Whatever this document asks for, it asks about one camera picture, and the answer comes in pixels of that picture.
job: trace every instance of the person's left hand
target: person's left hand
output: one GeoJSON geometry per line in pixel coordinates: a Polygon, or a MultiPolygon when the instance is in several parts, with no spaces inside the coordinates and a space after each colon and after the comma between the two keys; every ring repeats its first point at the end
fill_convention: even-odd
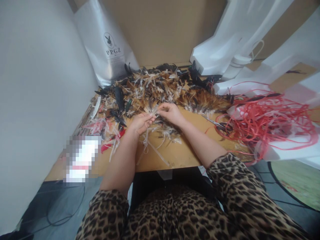
{"type": "Polygon", "coordinates": [[[155,116],[150,116],[147,113],[140,113],[133,118],[133,122],[128,130],[134,131],[139,136],[144,133],[148,127],[154,122],[155,116]]]}

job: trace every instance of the rabbit logo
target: rabbit logo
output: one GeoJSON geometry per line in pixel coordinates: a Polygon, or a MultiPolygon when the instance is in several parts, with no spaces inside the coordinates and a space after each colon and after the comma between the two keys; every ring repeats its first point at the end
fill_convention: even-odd
{"type": "Polygon", "coordinates": [[[110,33],[105,33],[103,35],[104,42],[109,48],[114,48],[114,40],[110,33]]]}

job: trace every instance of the leopard print clothing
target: leopard print clothing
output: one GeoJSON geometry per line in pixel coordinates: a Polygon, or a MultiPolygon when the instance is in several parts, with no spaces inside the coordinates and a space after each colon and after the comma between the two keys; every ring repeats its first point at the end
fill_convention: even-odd
{"type": "Polygon", "coordinates": [[[309,239],[233,154],[217,158],[207,174],[224,211],[185,186],[151,193],[127,217],[126,197],[99,191],[78,230],[79,239],[309,239]]]}

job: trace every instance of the dark floor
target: dark floor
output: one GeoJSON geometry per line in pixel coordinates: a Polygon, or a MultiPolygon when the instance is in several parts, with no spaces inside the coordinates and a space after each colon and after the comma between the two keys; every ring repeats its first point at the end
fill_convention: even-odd
{"type": "MultiPolygon", "coordinates": [[[[254,168],[259,172],[269,172],[267,163],[264,161],[257,163],[254,166],[254,168]]],[[[249,169],[255,172],[255,174],[259,177],[254,168],[249,167],[249,169]]],[[[269,173],[261,174],[261,176],[263,178],[263,181],[265,182],[274,182],[273,177],[269,173]]],[[[84,195],[84,187],[61,189],[62,185],[56,184],[56,186],[54,187],[61,190],[53,191],[53,183],[48,184],[47,186],[42,185],[34,201],[32,202],[32,204],[30,204],[28,212],[26,212],[26,216],[28,215],[28,219],[25,219],[23,221],[22,228],[27,229],[30,233],[35,232],[35,240],[74,239],[78,227],[81,223],[81,220],[88,209],[89,201],[91,200],[93,195],[98,191],[101,180],[102,178],[100,177],[96,179],[95,183],[93,183],[91,186],[86,186],[84,195]],[[56,223],[56,225],[62,225],[51,225],[47,227],[49,225],[48,220],[51,223],[54,223],[63,218],[66,219],[56,223]]],[[[292,199],[277,184],[266,183],[265,185],[267,188],[267,192],[269,193],[271,198],[299,205],[298,202],[292,199]]],[[[309,232],[310,235],[314,236],[315,239],[319,238],[319,212],[315,212],[310,209],[305,209],[298,206],[292,206],[281,202],[277,202],[277,204],[291,218],[293,218],[307,232],[309,232]]]]}

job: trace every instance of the white wall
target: white wall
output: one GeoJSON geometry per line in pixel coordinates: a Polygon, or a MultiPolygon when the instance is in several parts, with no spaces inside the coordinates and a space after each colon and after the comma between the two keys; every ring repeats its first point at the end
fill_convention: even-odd
{"type": "Polygon", "coordinates": [[[66,0],[0,1],[0,235],[15,226],[97,89],[66,0]]]}

